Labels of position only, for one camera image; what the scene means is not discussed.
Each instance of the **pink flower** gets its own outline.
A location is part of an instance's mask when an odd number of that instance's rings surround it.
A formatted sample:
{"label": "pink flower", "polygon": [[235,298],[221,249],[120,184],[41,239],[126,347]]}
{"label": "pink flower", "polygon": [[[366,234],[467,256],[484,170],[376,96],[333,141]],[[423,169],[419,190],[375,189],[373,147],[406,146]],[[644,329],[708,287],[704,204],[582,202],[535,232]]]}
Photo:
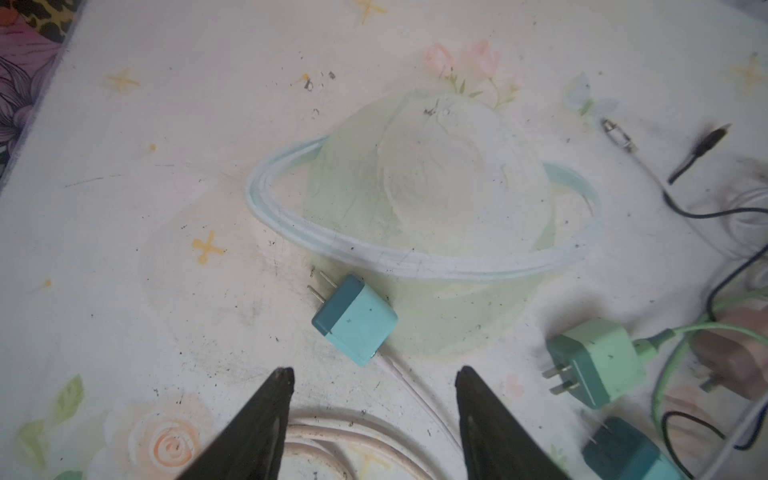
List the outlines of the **pink flower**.
{"label": "pink flower", "polygon": [[502,59],[500,51],[491,51],[491,42],[483,39],[469,49],[469,61],[472,66],[485,78],[493,77]]}
{"label": "pink flower", "polygon": [[450,75],[453,69],[453,55],[439,43],[424,50],[424,63],[427,68],[439,75]]}

